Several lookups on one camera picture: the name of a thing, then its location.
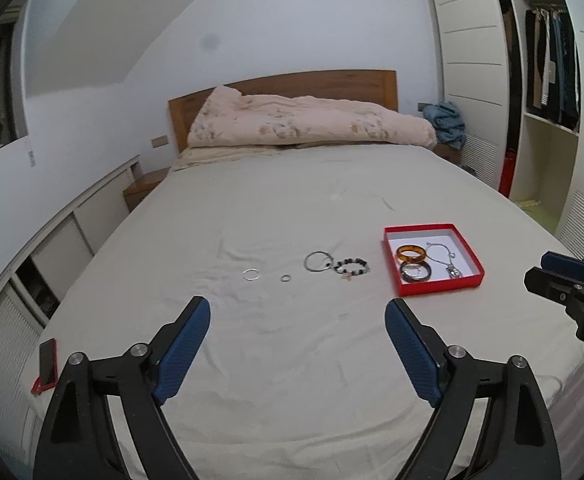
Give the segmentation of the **dark horn bangle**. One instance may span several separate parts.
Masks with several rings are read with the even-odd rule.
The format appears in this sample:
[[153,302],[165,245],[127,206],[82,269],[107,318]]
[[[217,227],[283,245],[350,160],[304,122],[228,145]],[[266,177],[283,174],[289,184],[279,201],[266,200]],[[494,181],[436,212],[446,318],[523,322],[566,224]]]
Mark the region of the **dark horn bangle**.
[[399,266],[399,274],[404,283],[423,283],[431,278],[432,269],[426,261],[403,262]]

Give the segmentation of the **red jewelry box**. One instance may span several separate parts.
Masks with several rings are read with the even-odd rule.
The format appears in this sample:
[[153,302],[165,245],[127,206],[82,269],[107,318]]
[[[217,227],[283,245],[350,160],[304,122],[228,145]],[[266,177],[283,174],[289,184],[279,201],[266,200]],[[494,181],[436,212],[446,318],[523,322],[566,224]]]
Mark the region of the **red jewelry box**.
[[[426,248],[432,276],[423,283],[404,283],[401,262],[395,259],[398,246],[414,244]],[[399,297],[453,292],[482,284],[485,271],[468,242],[452,223],[388,226],[383,231],[383,249]]]

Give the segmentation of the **amber orange bangle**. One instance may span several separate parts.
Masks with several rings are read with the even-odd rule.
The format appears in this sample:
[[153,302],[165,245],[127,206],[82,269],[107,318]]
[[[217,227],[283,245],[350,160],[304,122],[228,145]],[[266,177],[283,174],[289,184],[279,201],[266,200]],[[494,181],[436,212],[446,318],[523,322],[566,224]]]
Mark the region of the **amber orange bangle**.
[[426,248],[414,244],[398,246],[395,259],[401,263],[422,263],[426,260]]

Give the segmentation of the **thin silver bangle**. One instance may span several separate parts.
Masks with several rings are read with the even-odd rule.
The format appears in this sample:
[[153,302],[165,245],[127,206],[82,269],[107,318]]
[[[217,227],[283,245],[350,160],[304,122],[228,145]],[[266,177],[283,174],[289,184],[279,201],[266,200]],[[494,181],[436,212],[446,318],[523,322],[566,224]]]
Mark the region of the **thin silver bangle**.
[[328,252],[315,250],[310,252],[303,261],[304,269],[310,273],[321,273],[331,270],[334,266],[334,258]]

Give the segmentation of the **red item beside wardrobe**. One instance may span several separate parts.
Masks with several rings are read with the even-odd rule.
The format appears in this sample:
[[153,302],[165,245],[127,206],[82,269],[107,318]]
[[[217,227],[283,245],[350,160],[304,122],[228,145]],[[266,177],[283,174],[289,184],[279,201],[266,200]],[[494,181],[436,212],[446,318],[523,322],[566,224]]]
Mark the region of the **red item beside wardrobe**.
[[498,188],[499,193],[505,197],[510,196],[514,170],[516,170],[516,151],[513,148],[508,148],[502,165]]

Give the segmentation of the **white bed sheet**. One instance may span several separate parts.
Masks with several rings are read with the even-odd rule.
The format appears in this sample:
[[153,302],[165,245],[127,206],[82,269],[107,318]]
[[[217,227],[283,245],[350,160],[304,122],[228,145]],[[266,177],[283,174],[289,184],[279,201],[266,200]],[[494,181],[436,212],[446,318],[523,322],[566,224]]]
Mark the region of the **white bed sheet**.
[[[193,296],[212,320],[164,413],[203,479],[387,479],[426,426],[384,327],[388,226],[452,223],[485,271],[412,297],[444,341],[530,362],[562,472],[584,472],[584,344],[525,272],[561,244],[476,177],[414,146],[286,150],[178,170],[115,230],[44,330],[58,358],[119,356]],[[315,250],[334,258],[310,273]]]

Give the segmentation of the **red cased smartphone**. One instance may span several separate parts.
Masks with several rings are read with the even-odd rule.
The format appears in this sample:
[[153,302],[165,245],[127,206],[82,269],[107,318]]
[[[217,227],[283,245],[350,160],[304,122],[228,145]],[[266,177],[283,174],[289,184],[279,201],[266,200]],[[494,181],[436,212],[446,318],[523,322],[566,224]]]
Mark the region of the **red cased smartphone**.
[[50,338],[38,347],[38,377],[30,393],[38,396],[53,389],[58,383],[58,377],[57,341]]

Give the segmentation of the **wooden nightstand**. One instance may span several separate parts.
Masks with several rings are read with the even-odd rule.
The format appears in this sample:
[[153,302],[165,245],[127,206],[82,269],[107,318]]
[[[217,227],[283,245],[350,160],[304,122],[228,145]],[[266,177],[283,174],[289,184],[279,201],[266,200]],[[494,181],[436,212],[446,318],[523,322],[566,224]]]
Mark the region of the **wooden nightstand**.
[[132,212],[152,191],[167,177],[168,168],[155,170],[144,174],[134,183],[124,189],[123,196],[129,212]]

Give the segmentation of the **blue crumpled clothing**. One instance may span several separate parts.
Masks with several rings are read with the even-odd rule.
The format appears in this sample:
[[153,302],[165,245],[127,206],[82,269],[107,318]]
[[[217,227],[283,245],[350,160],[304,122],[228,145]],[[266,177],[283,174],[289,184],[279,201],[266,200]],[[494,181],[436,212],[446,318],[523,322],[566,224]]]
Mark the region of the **blue crumpled clothing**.
[[466,144],[466,123],[452,102],[441,101],[423,107],[421,112],[434,128],[437,142],[460,151]]

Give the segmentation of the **hanging dark clothes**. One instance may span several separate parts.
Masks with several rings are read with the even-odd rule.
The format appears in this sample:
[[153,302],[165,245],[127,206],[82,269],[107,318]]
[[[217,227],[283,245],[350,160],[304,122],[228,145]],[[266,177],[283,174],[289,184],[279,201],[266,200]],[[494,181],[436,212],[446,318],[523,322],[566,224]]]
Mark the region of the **hanging dark clothes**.
[[533,8],[525,13],[526,106],[575,131],[580,123],[580,66],[569,13]]

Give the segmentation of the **white wardrobe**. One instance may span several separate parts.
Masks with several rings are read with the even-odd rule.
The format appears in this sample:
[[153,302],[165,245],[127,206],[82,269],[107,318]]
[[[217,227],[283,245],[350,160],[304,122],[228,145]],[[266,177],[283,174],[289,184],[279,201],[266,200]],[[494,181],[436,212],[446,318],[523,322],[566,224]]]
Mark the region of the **white wardrobe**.
[[584,0],[433,0],[463,163],[584,257]]

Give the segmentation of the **beige floral duvet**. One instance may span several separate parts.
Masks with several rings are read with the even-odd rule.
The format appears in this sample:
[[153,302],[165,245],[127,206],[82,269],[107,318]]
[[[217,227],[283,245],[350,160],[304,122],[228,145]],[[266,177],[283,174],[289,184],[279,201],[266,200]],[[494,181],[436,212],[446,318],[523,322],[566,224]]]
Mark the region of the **beige floral duvet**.
[[437,144],[426,119],[378,104],[313,96],[245,96],[226,86],[215,88],[203,103],[187,142],[192,148],[392,143],[428,150]]

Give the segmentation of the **wooden headboard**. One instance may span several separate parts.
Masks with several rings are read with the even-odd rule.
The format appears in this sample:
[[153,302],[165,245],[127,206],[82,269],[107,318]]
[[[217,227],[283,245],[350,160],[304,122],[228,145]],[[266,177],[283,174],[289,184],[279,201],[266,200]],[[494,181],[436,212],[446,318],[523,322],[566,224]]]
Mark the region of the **wooden headboard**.
[[[395,70],[311,70],[272,75],[227,84],[246,96],[274,94],[286,98],[313,96],[319,99],[370,102],[399,111]],[[188,148],[188,134],[201,107],[214,88],[168,101],[178,153]]]

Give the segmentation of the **wall socket plate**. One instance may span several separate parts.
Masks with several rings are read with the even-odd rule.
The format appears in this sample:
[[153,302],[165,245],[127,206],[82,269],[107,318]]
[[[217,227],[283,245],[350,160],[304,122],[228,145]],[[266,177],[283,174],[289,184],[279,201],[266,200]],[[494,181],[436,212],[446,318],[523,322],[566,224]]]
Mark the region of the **wall socket plate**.
[[170,144],[168,136],[157,136],[151,140],[152,148],[162,148],[162,146]]

